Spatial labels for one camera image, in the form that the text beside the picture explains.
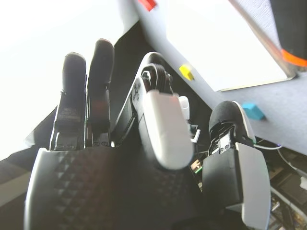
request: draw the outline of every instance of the blue block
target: blue block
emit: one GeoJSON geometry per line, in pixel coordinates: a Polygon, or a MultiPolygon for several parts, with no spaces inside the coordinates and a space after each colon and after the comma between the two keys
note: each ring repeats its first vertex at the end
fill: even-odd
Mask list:
{"type": "Polygon", "coordinates": [[[242,105],[248,118],[261,120],[264,117],[263,112],[254,103],[244,103],[242,105]]]}

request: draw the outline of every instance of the yellow block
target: yellow block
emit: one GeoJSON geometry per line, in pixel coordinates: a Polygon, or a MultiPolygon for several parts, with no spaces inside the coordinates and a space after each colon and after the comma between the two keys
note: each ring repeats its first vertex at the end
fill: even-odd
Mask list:
{"type": "Polygon", "coordinates": [[[191,73],[189,67],[187,65],[182,65],[179,68],[180,72],[182,73],[182,75],[188,79],[189,81],[194,79],[193,74],[191,73]]]}

